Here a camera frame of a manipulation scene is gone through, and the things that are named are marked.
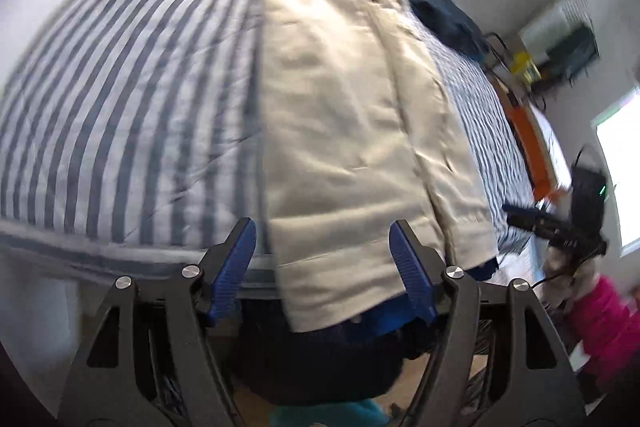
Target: striped bedsheet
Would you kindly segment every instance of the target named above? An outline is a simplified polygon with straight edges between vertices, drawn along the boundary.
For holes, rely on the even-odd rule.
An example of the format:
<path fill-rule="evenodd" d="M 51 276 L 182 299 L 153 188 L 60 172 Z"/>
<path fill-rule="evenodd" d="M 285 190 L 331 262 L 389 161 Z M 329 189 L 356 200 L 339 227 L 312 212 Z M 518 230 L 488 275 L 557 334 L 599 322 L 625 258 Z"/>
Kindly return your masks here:
<path fill-rule="evenodd" d="M 197 262 L 239 216 L 262 222 L 260 0 L 72 0 L 0 105 L 0 242 L 83 275 L 161 276 Z M 478 66 L 424 32 L 460 112 L 500 251 L 527 235 L 523 159 Z M 268 235 L 245 296 L 274 296 Z"/>

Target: blue gripper pad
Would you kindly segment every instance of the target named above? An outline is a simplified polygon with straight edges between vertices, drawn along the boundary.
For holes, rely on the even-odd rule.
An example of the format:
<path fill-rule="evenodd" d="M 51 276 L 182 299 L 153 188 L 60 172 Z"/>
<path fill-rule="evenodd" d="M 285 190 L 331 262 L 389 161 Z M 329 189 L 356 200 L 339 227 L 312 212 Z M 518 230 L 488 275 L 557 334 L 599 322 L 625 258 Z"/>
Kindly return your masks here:
<path fill-rule="evenodd" d="M 255 223 L 249 220 L 231 246 L 217 277 L 211 284 L 211 308 L 207 313 L 210 321 L 215 322 L 231 311 L 246 268 L 254 254 L 256 237 Z"/>
<path fill-rule="evenodd" d="M 430 325 L 438 316 L 434 306 L 433 283 L 422 269 L 398 223 L 392 224 L 389 229 L 389 249 L 415 314 Z"/>

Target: teal object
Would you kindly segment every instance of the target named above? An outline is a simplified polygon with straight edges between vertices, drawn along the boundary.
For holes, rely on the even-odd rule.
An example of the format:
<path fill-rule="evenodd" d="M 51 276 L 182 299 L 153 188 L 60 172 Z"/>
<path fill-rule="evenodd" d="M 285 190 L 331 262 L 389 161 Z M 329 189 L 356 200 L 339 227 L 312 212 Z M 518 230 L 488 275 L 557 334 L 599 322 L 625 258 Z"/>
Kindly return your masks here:
<path fill-rule="evenodd" d="M 373 400 L 329 403 L 312 407 L 276 407 L 269 415 L 272 427 L 383 427 L 389 417 Z"/>

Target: yellow object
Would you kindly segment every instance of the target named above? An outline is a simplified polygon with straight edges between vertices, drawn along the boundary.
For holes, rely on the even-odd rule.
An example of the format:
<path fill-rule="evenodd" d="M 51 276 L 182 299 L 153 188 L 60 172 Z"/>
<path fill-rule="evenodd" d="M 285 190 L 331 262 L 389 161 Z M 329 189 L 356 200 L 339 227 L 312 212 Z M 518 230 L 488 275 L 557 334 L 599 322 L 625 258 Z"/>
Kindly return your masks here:
<path fill-rule="evenodd" d="M 526 86 L 540 80 L 540 72 L 533 57 L 527 52 L 519 52 L 513 57 L 513 66 L 510 71 Z"/>

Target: clothing pile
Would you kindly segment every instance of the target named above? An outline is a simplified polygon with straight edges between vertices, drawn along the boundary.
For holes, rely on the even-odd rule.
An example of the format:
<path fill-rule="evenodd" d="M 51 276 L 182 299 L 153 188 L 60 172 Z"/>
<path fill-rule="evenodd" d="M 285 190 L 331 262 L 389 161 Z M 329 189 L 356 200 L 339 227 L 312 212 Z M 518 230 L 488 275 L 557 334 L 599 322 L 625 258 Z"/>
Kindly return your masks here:
<path fill-rule="evenodd" d="M 406 0 L 263 3 L 265 210 L 292 330 L 404 293 L 396 219 L 450 264 L 494 258 L 478 168 Z"/>

